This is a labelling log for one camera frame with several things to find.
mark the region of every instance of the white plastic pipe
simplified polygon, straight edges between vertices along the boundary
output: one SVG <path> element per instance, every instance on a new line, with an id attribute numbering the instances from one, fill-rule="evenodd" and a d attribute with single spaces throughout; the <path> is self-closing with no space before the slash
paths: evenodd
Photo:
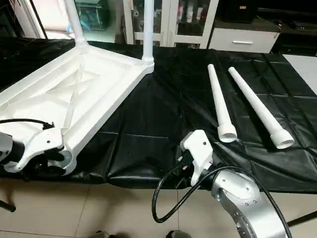
<path id="1" fill-rule="evenodd" d="M 237 139 L 237 131 L 231 123 L 230 116 L 223 94 L 220 88 L 218 77 L 213 64 L 208 65 L 209 78 L 213 94 L 213 101 L 218 119 L 218 136 L 222 142 L 232 142 Z"/>
<path id="2" fill-rule="evenodd" d="M 237 70 L 234 67 L 231 67 L 229 68 L 229 73 L 238 84 L 239 88 L 263 122 L 266 129 L 269 131 L 271 140 L 277 149 L 284 149 L 291 146 L 294 143 L 294 139 L 291 134 L 281 127 Z"/>
<path id="3" fill-rule="evenodd" d="M 143 65 L 154 64 L 153 58 L 154 0 L 144 0 Z"/>
<path id="4" fill-rule="evenodd" d="M 75 43 L 77 46 L 87 46 L 88 42 L 85 38 L 83 29 L 81 28 L 81 23 L 77 13 L 75 0 L 65 0 L 66 10 L 71 23 L 71 28 L 75 34 Z"/>

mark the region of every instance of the table leg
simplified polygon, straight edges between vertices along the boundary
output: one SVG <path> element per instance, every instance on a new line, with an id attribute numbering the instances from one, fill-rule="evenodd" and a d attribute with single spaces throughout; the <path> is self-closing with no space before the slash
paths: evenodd
<path id="1" fill-rule="evenodd" d="M 304 215 L 304 216 L 299 217 L 297 219 L 294 219 L 292 221 L 289 221 L 287 224 L 289 227 L 294 227 L 294 226 L 300 225 L 302 223 L 309 222 L 309 221 L 316 219 L 316 218 L 317 218 L 317 211 L 312 212 L 312 213 L 307 214 L 307 215 Z"/>
<path id="2" fill-rule="evenodd" d="M 3 202 L 1 200 L 0 200 L 0 208 L 3 208 L 3 209 L 8 210 L 10 212 L 14 212 L 15 209 L 16 209 L 15 206 L 12 206 L 12 205 L 10 205 L 10 204 L 8 204 L 6 202 Z"/>

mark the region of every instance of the cabinet drawer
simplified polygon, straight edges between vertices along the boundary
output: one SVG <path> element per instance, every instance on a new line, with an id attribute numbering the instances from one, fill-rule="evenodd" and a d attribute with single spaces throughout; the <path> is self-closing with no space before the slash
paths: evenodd
<path id="1" fill-rule="evenodd" d="M 209 49 L 269 53 L 279 33 L 215 28 Z"/>

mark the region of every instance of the table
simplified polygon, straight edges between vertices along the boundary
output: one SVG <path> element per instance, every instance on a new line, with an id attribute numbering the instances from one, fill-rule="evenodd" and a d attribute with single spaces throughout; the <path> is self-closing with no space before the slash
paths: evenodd
<path id="1" fill-rule="evenodd" d="M 91 42 L 92 45 L 141 58 L 142 48 Z M 4 90 L 74 46 L 72 40 L 0 39 Z M 269 191 L 317 192 L 316 94 L 282 55 L 155 48 L 156 67 L 78 156 L 75 172 L 61 178 L 38 178 L 79 183 L 111 183 L 129 188 L 154 188 L 178 158 L 179 142 L 194 129 L 203 129 L 214 159 L 253 172 Z M 299 58 L 293 65 L 301 73 Z M 207 65 L 217 70 L 238 140 L 220 143 Z M 268 132 L 230 78 L 236 67 L 273 115 L 295 138 L 278 151 Z M 23 178 L 0 169 L 0 177 Z M 184 188 L 183 175 L 165 188 Z"/>

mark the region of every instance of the cable connector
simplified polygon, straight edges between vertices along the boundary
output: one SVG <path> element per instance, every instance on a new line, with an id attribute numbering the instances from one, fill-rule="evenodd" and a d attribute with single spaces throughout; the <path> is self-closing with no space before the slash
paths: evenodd
<path id="1" fill-rule="evenodd" d="M 185 151 L 184 155 L 178 158 L 178 164 L 181 168 L 192 165 L 193 161 L 194 158 L 188 150 Z"/>
<path id="2" fill-rule="evenodd" d="M 43 130 L 51 129 L 54 127 L 55 127 L 54 122 L 52 122 L 51 124 L 49 124 L 47 122 L 43 123 Z"/>

